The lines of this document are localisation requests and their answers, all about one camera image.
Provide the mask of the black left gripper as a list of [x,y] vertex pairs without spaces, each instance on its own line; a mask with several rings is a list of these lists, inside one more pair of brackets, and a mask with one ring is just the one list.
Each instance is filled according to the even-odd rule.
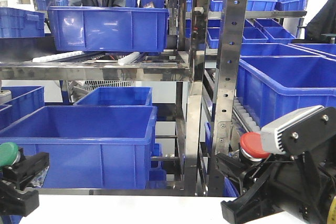
[[23,156],[20,161],[1,168],[1,216],[27,217],[39,207],[39,192],[20,191],[41,188],[50,168],[49,153]]

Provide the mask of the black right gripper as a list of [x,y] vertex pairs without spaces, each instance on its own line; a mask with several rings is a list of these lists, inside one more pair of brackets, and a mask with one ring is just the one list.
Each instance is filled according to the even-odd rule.
[[262,163],[240,152],[215,156],[224,176],[222,201],[228,223],[247,223],[287,212],[305,223],[335,223],[335,154],[302,153],[275,156]]

